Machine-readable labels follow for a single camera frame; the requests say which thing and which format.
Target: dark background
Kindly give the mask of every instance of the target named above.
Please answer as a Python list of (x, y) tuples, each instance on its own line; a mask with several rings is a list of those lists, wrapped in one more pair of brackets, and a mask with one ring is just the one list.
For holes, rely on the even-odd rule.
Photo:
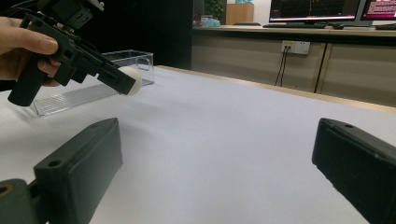
[[(18, 2), (1, 0), (0, 9)], [(191, 69), (193, 0), (103, 2), (105, 11), (93, 10), (93, 19), (76, 31), (99, 52), (142, 50), (153, 53), (155, 65)]]

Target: electrical outlet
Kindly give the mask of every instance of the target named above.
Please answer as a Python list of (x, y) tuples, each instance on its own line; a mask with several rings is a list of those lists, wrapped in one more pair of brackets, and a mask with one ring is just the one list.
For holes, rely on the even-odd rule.
[(296, 54), (308, 54), (310, 42), (296, 41), (294, 47), (294, 53)]
[(288, 50), (288, 53), (294, 53), (294, 48), (295, 48), (296, 42), (293, 40), (283, 40), (282, 41), (282, 48), (280, 49), (280, 52), (284, 52), (286, 47), (290, 47)]

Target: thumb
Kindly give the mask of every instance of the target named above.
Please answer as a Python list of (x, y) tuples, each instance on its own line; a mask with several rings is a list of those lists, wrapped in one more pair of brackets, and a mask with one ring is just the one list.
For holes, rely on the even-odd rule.
[(55, 39), (19, 27), (1, 27), (0, 48), (24, 48), (39, 54), (53, 54), (58, 50)]

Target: white foam pad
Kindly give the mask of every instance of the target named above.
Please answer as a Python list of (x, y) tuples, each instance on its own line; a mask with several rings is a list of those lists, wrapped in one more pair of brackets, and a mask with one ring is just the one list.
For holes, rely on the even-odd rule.
[(142, 87), (142, 76), (140, 76), (139, 71), (129, 66), (119, 67), (119, 70), (123, 72), (125, 75), (136, 80), (136, 82), (134, 83), (134, 85), (132, 86), (131, 90), (127, 95), (134, 95), (137, 92), (139, 92), (140, 88)]

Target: hand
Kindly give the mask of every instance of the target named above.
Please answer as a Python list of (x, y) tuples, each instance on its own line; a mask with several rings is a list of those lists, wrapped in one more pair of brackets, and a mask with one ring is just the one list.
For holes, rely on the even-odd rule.
[[(51, 55), (58, 49), (58, 43), (51, 37), (20, 28), (21, 20), (0, 17), (0, 80), (18, 79), (32, 52)], [(55, 61), (42, 60), (38, 68), (49, 74), (44, 86), (58, 86), (53, 77), (59, 68)]]

